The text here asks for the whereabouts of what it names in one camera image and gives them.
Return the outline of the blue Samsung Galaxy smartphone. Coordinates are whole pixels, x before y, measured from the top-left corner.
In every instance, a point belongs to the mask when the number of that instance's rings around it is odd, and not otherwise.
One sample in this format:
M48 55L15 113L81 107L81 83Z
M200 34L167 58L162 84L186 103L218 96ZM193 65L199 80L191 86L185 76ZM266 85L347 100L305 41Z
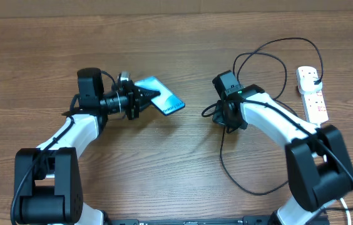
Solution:
M151 103L164 116L169 116L185 107L185 103L154 76L137 81L135 82L135 85L141 88L160 92L160 95L154 97L151 100Z

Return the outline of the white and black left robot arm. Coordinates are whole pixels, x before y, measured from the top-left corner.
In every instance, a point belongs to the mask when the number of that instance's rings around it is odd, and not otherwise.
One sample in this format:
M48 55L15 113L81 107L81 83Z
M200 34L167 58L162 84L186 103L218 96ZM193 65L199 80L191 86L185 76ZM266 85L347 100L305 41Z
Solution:
M136 119L161 92L137 86L122 72L105 93L104 74L95 67L80 69L79 92L64 112L65 124L38 147L16 153L12 224L111 224L107 213L84 203L78 159L110 114Z

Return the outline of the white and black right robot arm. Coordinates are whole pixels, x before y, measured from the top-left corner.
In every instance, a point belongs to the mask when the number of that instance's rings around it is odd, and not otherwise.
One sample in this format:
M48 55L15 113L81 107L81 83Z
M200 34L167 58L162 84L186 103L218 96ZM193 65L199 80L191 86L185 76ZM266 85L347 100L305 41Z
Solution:
M341 132L317 127L279 106L262 88L243 87L232 71L212 81L220 99L212 104L214 123L224 133L253 125L285 151L290 199L263 224L325 224L322 213L353 191L353 165Z

